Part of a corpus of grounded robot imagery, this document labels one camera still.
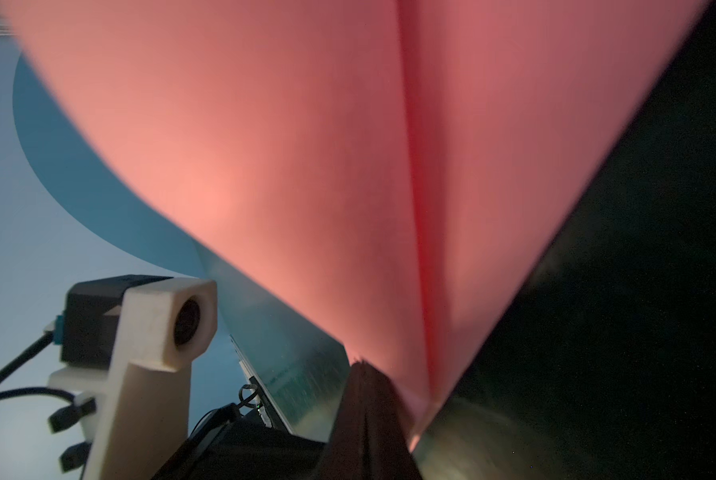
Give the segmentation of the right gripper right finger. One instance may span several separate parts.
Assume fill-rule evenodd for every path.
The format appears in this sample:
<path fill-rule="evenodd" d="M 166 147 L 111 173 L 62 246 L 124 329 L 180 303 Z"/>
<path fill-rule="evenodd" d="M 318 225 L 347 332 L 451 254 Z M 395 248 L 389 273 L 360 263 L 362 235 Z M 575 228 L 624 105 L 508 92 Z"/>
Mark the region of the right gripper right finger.
<path fill-rule="evenodd" d="M 365 478 L 421 479 L 401 425 L 398 396 L 390 380 L 365 364 Z"/>

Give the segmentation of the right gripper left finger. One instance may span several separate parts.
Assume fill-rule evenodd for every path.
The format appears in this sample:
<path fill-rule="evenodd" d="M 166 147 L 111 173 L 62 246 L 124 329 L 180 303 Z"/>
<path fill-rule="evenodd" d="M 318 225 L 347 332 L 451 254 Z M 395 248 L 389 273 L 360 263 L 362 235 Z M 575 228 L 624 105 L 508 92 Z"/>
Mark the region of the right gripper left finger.
<path fill-rule="evenodd" d="M 363 479 L 366 420 L 363 404 L 365 362 L 351 366 L 335 422 L 313 479 Z"/>

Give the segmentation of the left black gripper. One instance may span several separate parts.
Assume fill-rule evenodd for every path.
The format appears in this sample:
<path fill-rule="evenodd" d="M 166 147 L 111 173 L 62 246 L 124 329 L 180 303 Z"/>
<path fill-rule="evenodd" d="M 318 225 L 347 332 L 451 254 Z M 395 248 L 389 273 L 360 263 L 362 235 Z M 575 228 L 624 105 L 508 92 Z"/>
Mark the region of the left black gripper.
<path fill-rule="evenodd" d="M 207 413 L 156 479 L 308 479 L 325 444 L 268 427 L 231 403 Z"/>

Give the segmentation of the pink square paper sheet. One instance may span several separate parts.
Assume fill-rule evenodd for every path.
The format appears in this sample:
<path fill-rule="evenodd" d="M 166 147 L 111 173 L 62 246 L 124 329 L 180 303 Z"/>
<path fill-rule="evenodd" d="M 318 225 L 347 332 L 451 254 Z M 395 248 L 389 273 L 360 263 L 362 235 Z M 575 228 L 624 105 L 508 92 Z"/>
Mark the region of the pink square paper sheet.
<path fill-rule="evenodd" d="M 416 442 L 703 1 L 3 1 L 151 208 L 384 372 Z"/>

